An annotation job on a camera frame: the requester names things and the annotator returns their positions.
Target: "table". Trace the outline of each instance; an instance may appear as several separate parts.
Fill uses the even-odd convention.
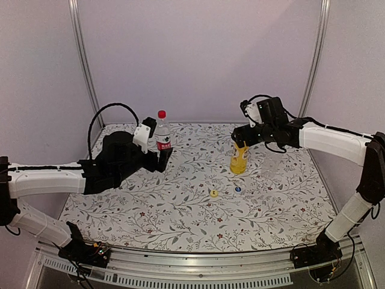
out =
[[[71,194],[60,220],[89,240],[176,252],[244,252],[313,243],[336,215],[308,151],[250,149],[242,175],[230,172],[235,124],[171,124],[165,173],[141,169],[117,189]],[[102,138],[133,125],[106,126]],[[155,150],[155,142],[150,142]],[[242,188],[236,194],[234,188]],[[212,198],[211,190],[219,196]]]

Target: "bottle label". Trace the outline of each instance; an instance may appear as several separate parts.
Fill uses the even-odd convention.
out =
[[[158,146],[158,150],[161,151],[163,149],[171,149],[170,136],[159,136],[156,140],[156,145]]]

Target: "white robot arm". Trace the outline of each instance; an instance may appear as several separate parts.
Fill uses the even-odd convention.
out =
[[[267,98],[253,105],[258,97]],[[315,149],[350,160],[363,167],[357,192],[345,204],[341,212],[318,235],[316,245],[293,251],[294,266],[304,267],[331,261],[342,256],[338,241],[359,225],[374,205],[385,197],[385,135],[358,134],[347,129],[323,125],[311,117],[288,120],[289,114],[279,98],[266,95],[255,96],[241,103],[241,110],[250,124],[235,128],[232,138],[242,148],[257,143],[275,142],[284,148]],[[254,120],[257,112],[262,123]]]
[[[147,148],[156,121],[147,118],[133,134],[117,131],[103,139],[102,151],[92,159],[55,166],[9,164],[0,157],[0,226],[24,229],[61,248],[59,256],[92,266],[106,267],[108,245],[87,245],[75,224],[55,220],[31,207],[24,196],[46,193],[97,194],[117,188],[140,168],[163,172],[173,149]]]

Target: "bottle cap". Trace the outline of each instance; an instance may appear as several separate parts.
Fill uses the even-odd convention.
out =
[[[164,110],[159,110],[158,111],[158,117],[160,119],[165,119],[166,118],[166,112]]]

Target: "plastic bottle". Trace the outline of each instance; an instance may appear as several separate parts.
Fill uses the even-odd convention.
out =
[[[248,146],[239,148],[236,143],[234,143],[234,153],[231,157],[230,170],[235,174],[244,173],[246,171],[248,157]]]
[[[155,129],[156,145],[158,150],[171,148],[170,126],[166,121],[166,112],[158,111],[158,124]]]

